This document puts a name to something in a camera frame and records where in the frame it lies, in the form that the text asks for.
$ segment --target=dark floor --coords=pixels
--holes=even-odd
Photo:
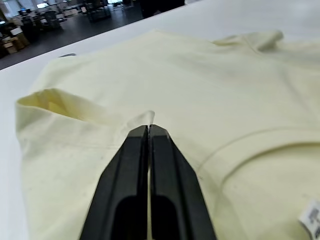
[[[143,19],[139,5],[126,10],[121,10],[121,8],[118,7],[113,9],[111,6],[110,13],[111,18],[94,23],[89,22],[87,16],[83,14],[69,17],[67,21],[61,22],[63,30],[42,33],[37,42],[32,43],[17,53],[1,58],[0,70],[63,46]]]

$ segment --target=care label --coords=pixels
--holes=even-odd
[[[320,202],[313,200],[299,217],[299,221],[307,229],[311,240],[320,240]]]

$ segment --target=white table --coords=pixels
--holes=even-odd
[[[152,29],[208,40],[274,29],[283,31],[286,41],[319,38],[319,12],[318,0],[202,0],[1,70],[0,239],[27,239],[19,187],[19,148],[14,140],[14,102],[27,94],[40,71],[50,60],[68,53],[79,55],[98,51]]]

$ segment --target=table surface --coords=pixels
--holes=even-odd
[[[202,0],[0,70],[0,239],[27,239],[14,102],[28,93],[50,60],[98,51],[153,29],[207,40],[277,29],[285,41],[314,39],[320,37],[319,12],[318,0]]]

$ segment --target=shirt fabric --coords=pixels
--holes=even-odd
[[[76,240],[128,132],[157,124],[195,170],[219,240],[307,240],[320,199],[320,45],[279,31],[151,32],[52,61],[16,103],[32,240]]]

